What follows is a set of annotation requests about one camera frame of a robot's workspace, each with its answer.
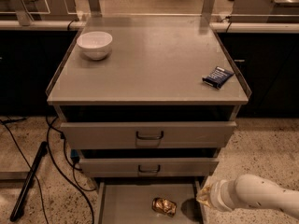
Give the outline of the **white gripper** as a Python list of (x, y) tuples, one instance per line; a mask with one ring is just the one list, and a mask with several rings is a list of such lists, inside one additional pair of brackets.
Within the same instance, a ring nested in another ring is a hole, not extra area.
[(196, 194), (196, 201), (209, 208), (212, 206), (222, 212), (232, 212), (235, 209), (232, 195), (234, 182), (220, 180), (200, 189)]

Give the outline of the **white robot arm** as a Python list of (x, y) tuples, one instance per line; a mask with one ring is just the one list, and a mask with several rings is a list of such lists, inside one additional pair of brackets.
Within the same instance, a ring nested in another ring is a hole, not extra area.
[(214, 182), (197, 192), (196, 201), (222, 212), (271, 209), (299, 219), (299, 192), (257, 175)]

